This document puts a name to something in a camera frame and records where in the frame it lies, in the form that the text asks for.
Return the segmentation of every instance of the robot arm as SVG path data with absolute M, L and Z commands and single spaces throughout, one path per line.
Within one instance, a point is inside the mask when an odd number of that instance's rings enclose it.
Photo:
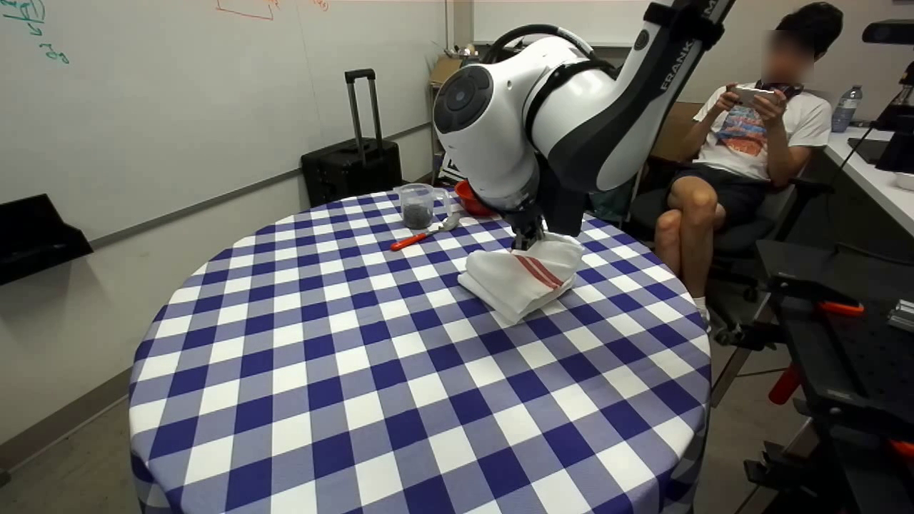
M 509 32 L 498 49 L 539 36 L 499 62 L 460 68 L 438 95 L 435 129 L 478 198 L 512 218 L 522 249 L 539 238 L 542 213 L 578 235 L 580 213 L 562 202 L 640 170 L 668 105 L 723 33 L 732 2 L 650 2 L 619 73 L 562 28 Z

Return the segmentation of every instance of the floor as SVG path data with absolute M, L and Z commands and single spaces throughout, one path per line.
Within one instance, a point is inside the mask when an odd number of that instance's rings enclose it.
M 715 345 L 715 367 L 729 347 Z M 792 406 L 766 402 L 766 392 L 788 363 L 785 352 L 762 352 L 749 359 L 743 376 L 710 413 L 710 439 L 702 462 L 698 514 L 732 514 L 752 485 L 743 459 L 756 457 L 762 439 L 788 442 L 800 417 Z M 136 514 L 129 470 L 125 399 L 66 439 L 36 453 L 0 489 L 2 514 Z

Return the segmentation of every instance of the phone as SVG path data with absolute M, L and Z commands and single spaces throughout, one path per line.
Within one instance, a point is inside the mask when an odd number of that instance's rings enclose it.
M 755 95 L 775 95 L 775 92 L 736 86 L 733 95 L 739 98 L 743 105 L 752 105 L 752 102 L 755 102 Z

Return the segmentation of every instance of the desk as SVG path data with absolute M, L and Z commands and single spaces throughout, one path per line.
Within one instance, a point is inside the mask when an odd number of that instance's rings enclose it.
M 515 329 L 456 286 L 462 220 L 403 255 L 395 193 L 286 218 L 195 272 L 136 347 L 129 419 L 175 512 L 659 512 L 688 500 L 709 336 L 685 289 L 586 218 L 586 269 Z
M 863 138 L 863 129 L 830 133 L 826 155 L 840 166 L 852 155 L 848 138 Z M 890 139 L 890 130 L 872 130 L 865 139 Z M 887 218 L 895 218 L 914 238 L 914 192 L 895 189 L 895 170 L 880 170 L 855 155 L 842 169 Z

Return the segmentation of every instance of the writing on whiteboard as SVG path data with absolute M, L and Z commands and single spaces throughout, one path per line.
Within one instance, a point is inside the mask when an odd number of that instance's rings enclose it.
M 48 12 L 43 0 L 0 0 L 0 15 L 2 20 L 19 23 L 48 60 L 69 66 L 69 56 L 45 40 Z
M 216 0 L 216 12 L 235 15 L 235 18 L 252 18 L 252 20 L 275 20 L 282 0 Z

